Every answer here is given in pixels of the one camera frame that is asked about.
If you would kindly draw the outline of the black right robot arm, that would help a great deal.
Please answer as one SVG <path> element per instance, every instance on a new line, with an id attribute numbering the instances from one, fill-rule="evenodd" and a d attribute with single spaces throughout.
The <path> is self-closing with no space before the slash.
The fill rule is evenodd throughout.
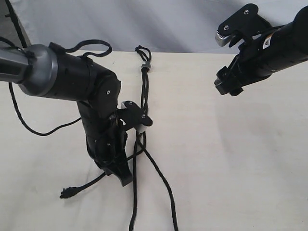
<path id="1" fill-rule="evenodd" d="M 217 72 L 214 82 L 221 95 L 237 96 L 244 86 L 308 60 L 308 8 L 290 23 L 272 26 L 258 15 L 255 4 L 246 4 L 218 26 L 215 40 L 221 47 L 243 40 L 239 53 Z"/>

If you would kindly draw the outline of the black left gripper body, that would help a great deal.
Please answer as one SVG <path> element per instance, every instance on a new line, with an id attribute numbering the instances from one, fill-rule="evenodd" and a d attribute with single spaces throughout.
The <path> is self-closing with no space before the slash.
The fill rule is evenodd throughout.
<path id="1" fill-rule="evenodd" d="M 126 168 L 127 133 L 115 113 L 101 118 L 97 113 L 81 116 L 87 151 L 98 168 Z"/>

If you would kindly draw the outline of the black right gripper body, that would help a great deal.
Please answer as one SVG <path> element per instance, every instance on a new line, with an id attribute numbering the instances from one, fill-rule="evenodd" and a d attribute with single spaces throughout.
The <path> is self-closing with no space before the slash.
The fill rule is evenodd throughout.
<path id="1" fill-rule="evenodd" d="M 264 60 L 267 49 L 263 48 L 263 43 L 262 40 L 255 40 L 251 44 L 243 43 L 239 46 L 239 54 L 228 67 L 229 89 L 242 89 L 272 75 Z"/>

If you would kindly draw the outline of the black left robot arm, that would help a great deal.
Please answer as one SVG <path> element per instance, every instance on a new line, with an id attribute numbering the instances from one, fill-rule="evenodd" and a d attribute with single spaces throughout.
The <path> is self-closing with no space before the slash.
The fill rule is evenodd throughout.
<path id="1" fill-rule="evenodd" d="M 91 159 L 123 186 L 132 182 L 127 134 L 117 107 L 121 82 L 113 71 L 57 44 L 35 44 L 23 51 L 1 49 L 0 79 L 29 96 L 76 102 Z"/>

